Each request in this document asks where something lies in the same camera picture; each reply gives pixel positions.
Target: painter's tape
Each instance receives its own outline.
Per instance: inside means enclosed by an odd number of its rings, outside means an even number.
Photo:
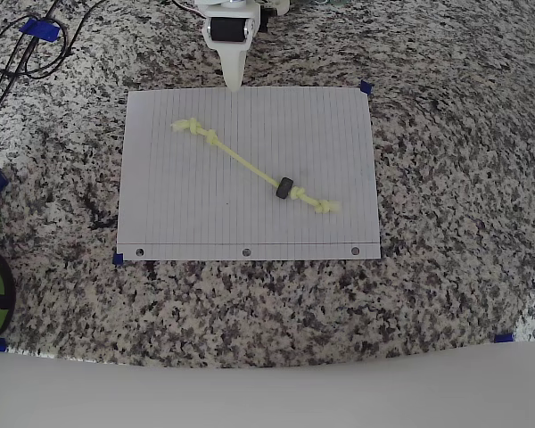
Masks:
[[[45,40],[46,42],[54,42],[60,35],[60,28],[46,21],[36,21],[32,18],[26,22],[20,31],[29,36],[34,36]]]
[[[364,92],[367,95],[371,95],[373,93],[373,85],[371,85],[370,83],[367,83],[365,80],[361,80],[360,92]]]

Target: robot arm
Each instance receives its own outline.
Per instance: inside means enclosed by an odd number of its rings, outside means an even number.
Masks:
[[[242,85],[246,54],[253,37],[266,19],[267,10],[254,0],[194,0],[206,18],[202,34],[206,45],[218,51],[226,86],[237,91]],[[277,15],[289,11],[290,0],[275,0]]]

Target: white surface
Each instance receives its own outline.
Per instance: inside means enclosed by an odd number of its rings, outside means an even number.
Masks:
[[[302,369],[159,369],[0,354],[0,428],[535,427],[535,343]]]
[[[173,133],[172,122],[191,117],[275,180],[289,177],[312,197],[339,201],[341,212],[282,201],[203,137]],[[125,260],[380,258],[366,94],[330,87],[130,93],[117,251]]]

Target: rope knot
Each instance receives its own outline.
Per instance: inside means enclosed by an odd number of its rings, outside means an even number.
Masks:
[[[193,136],[197,136],[198,135],[198,130],[202,129],[202,125],[195,118],[190,118],[190,120],[188,120],[188,125],[189,125],[189,129],[190,129],[190,133]]]
[[[321,199],[318,202],[318,205],[315,207],[315,212],[317,214],[326,214],[331,212],[331,203],[325,199]]]
[[[296,199],[301,199],[301,196],[305,196],[305,189],[303,187],[295,186],[290,191],[289,195],[295,201]]]
[[[206,132],[206,143],[210,145],[218,145],[219,142],[220,140],[218,140],[218,136],[216,135],[216,131],[214,129]]]

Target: black rubber ring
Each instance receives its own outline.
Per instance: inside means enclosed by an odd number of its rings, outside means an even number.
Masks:
[[[289,196],[289,192],[293,188],[293,180],[290,178],[284,177],[282,178],[282,181],[279,183],[279,187],[277,187],[276,196],[279,199],[287,199],[287,196]]]

